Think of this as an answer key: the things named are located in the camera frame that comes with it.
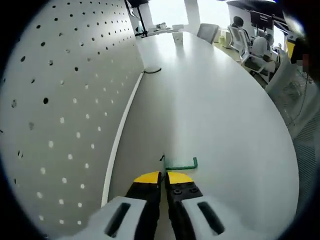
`black stand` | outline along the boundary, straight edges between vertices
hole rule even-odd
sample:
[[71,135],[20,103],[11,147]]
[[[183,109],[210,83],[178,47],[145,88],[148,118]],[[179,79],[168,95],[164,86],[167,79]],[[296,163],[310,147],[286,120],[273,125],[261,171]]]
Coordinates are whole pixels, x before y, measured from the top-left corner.
[[139,14],[139,17],[140,17],[140,20],[141,20],[141,23],[142,23],[142,28],[143,28],[143,33],[142,34],[144,34],[145,37],[148,37],[148,32],[146,30],[144,20],[142,19],[142,15],[141,15],[139,6],[137,6],[136,9],[138,10],[138,14]]

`pegboard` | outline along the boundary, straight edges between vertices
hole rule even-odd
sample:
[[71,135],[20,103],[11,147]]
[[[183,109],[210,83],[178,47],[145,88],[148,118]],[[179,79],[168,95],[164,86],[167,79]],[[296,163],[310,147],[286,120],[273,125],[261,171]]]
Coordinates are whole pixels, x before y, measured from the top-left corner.
[[12,50],[0,89],[8,182],[51,239],[101,207],[119,123],[143,70],[123,0],[52,0]]

